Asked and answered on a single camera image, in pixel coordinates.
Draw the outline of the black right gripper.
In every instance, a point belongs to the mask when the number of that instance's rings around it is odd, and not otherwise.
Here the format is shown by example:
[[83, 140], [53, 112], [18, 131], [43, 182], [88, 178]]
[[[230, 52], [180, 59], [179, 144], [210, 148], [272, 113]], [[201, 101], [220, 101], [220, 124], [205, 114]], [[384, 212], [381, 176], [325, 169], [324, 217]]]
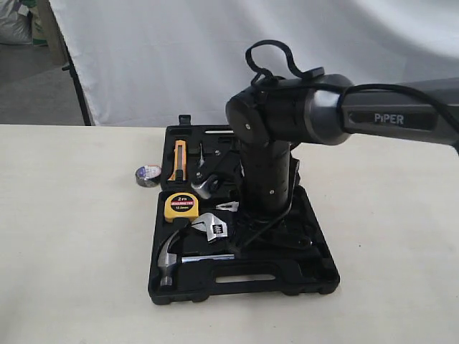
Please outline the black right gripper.
[[255, 219], [274, 219], [291, 207], [298, 161], [290, 143], [274, 140], [265, 146], [240, 143], [243, 209]]

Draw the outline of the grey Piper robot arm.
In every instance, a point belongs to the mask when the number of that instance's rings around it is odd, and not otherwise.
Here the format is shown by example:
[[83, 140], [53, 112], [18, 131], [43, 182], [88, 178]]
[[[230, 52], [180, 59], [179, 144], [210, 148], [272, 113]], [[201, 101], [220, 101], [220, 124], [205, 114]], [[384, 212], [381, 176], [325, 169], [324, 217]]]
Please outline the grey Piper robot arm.
[[339, 145], [353, 134], [458, 146], [458, 80], [354, 85], [343, 75], [260, 81], [225, 107], [241, 143], [242, 202], [288, 207], [290, 144]]

